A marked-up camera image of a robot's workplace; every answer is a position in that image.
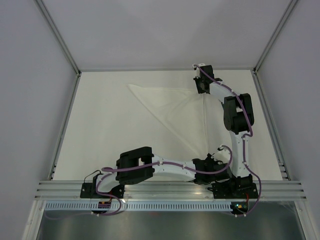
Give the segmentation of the white cloth napkin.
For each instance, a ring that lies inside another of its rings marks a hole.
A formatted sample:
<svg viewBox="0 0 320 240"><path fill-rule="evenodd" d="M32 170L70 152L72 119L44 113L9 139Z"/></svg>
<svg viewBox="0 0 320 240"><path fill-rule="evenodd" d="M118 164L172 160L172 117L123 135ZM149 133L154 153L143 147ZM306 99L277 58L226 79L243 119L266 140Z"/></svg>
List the white cloth napkin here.
<svg viewBox="0 0 320 240"><path fill-rule="evenodd" d="M196 157L209 152L205 98L195 90L128 85L135 98Z"/></svg>

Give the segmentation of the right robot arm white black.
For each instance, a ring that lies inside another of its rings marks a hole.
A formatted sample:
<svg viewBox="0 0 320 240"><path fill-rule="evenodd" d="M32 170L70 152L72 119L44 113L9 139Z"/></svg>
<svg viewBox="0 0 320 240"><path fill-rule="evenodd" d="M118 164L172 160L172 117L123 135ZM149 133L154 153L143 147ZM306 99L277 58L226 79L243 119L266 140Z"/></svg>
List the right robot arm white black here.
<svg viewBox="0 0 320 240"><path fill-rule="evenodd" d="M194 78L199 94L212 95L221 103L223 124L230 134L231 150L227 163L208 155L206 159L194 159L196 184L210 184L209 191L215 199L256 199L257 185L248 170L248 141L253 136L255 122L250 94L238 94L223 80L216 78L211 65L195 64Z"/></svg>

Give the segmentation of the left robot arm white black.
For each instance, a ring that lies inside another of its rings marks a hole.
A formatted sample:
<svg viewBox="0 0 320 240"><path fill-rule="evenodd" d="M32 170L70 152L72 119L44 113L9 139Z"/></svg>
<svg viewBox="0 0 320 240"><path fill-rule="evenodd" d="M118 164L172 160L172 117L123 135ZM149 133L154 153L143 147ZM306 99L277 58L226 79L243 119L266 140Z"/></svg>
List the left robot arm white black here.
<svg viewBox="0 0 320 240"><path fill-rule="evenodd" d="M101 169L101 173L93 178L90 191L98 198L120 199L120 194L114 188L136 185L154 177L168 177L196 185L208 185L218 179L225 180L231 176L233 153L226 145L222 145L218 150L227 154L227 163L215 160L211 154L204 160L195 158L180 162L154 154L149 146L130 150L120 154L114 168Z"/></svg>

